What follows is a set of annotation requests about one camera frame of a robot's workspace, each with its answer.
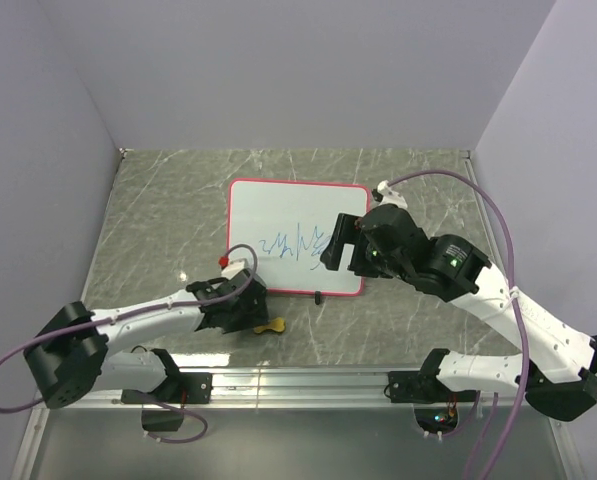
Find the yellow bone shaped eraser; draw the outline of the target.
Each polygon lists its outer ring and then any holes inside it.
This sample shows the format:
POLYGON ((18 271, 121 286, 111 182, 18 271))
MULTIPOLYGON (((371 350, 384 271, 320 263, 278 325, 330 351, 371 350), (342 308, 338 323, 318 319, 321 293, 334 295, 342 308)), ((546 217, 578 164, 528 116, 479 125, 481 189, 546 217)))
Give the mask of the yellow bone shaped eraser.
POLYGON ((277 317, 277 318, 271 320, 266 325, 261 325, 261 326, 255 327, 253 329, 253 332, 257 335, 260 335, 263 333, 268 333, 268 332, 282 334, 285 332, 285 330, 286 330, 285 320, 281 317, 277 317))

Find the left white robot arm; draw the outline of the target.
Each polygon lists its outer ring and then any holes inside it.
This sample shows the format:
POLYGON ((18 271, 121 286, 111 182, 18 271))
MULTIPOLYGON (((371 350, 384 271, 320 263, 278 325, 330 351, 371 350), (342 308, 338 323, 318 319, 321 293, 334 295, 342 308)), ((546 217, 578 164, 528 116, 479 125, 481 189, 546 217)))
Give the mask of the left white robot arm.
POLYGON ((70 303, 23 356, 51 409, 103 390, 137 391, 173 403, 191 389, 179 366, 162 348, 138 352, 137 346, 206 329, 250 330, 269 321, 267 287, 244 268, 133 306, 88 310, 80 301, 70 303))

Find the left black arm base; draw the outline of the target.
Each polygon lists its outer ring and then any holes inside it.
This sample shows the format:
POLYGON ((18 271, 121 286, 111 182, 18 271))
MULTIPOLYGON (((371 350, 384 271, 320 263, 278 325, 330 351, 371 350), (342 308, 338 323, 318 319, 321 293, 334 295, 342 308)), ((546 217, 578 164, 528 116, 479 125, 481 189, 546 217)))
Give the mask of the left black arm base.
POLYGON ((146 437, 167 444, 191 443, 203 438, 209 425, 190 407, 209 404, 212 383, 213 375, 207 372, 181 373, 167 378, 149 393, 123 390, 120 402, 142 407, 141 426, 146 437), (180 431, 186 419, 197 421, 199 431, 188 438, 172 437, 180 431))

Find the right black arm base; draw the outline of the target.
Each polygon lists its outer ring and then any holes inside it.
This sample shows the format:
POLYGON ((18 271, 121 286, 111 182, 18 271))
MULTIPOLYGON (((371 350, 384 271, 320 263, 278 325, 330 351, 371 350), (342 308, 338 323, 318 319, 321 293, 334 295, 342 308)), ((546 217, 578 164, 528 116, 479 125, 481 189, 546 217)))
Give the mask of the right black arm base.
POLYGON ((392 404, 414 406, 416 425, 427 435, 444 438, 456 434, 460 428, 459 406, 470 404, 464 418, 473 419, 480 393, 475 390, 452 391, 433 376, 418 371, 390 371, 383 395, 392 404))

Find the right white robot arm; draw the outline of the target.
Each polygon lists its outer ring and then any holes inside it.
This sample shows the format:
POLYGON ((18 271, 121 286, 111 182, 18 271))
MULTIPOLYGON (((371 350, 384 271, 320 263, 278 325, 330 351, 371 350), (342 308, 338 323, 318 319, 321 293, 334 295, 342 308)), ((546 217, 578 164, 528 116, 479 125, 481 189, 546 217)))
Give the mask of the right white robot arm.
POLYGON ((349 271, 363 278, 398 279, 416 291, 468 312, 529 355, 467 355, 435 348, 416 372, 391 372, 394 403, 469 402, 477 392, 521 393, 538 412, 573 421, 597 404, 597 335, 558 320, 525 293, 511 289, 501 270, 466 239, 429 237, 393 204, 364 216, 341 213, 320 261, 339 269, 345 246, 349 271))

